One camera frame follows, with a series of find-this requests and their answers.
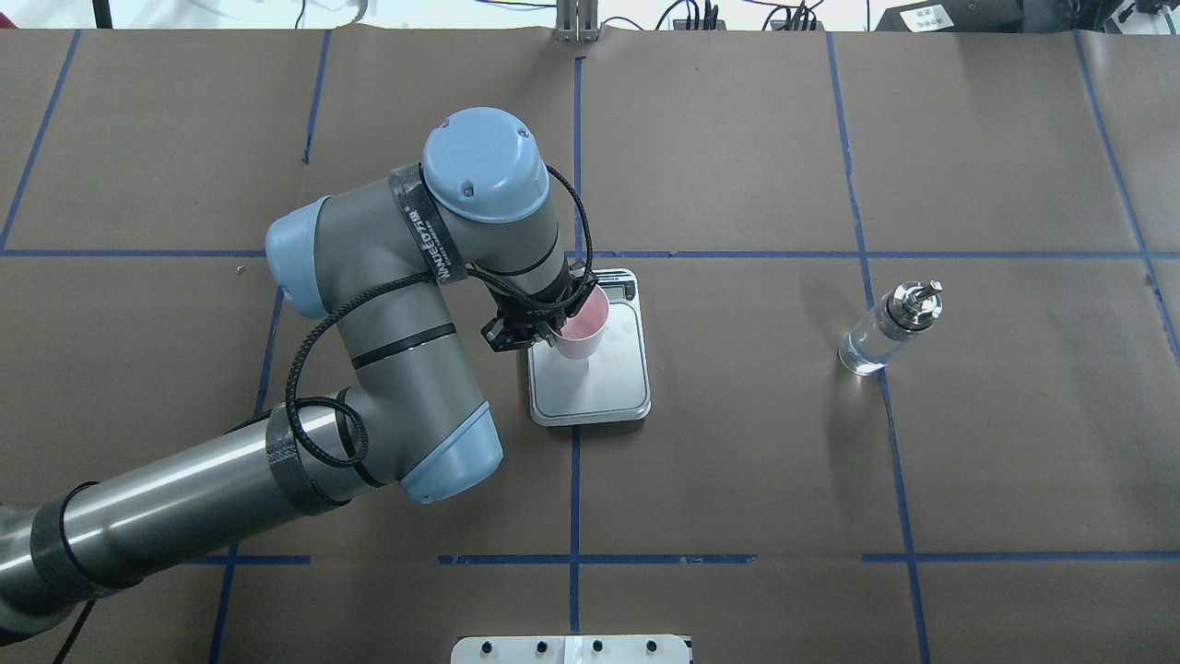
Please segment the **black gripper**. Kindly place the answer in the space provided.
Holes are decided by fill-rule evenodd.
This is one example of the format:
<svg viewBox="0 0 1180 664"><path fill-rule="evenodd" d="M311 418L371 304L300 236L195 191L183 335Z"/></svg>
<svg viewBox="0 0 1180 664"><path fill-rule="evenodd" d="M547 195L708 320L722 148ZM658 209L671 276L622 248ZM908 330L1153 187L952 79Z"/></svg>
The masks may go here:
<svg viewBox="0 0 1180 664"><path fill-rule="evenodd" d="M527 294L490 272L481 281L496 303L496 315L481 328L481 336L492 351L522 351L537 343L556 344L556 337L572 331L573 318L581 314L598 278L594 272L570 276L560 272L540 292Z"/></svg>

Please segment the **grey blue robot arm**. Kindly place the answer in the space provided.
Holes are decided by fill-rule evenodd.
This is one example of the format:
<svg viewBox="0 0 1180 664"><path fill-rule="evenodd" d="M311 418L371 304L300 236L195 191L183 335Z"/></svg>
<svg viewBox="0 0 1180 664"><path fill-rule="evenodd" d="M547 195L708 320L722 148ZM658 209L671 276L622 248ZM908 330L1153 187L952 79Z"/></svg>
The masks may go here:
<svg viewBox="0 0 1180 664"><path fill-rule="evenodd" d="M4 646L371 489L430 504L489 478L502 442L442 285L489 287L491 350L551 343L596 285L591 261L564 251L560 182L522 119L466 109L430 131L420 160L274 221L271 277L316 321L278 405L112 480L4 507Z"/></svg>

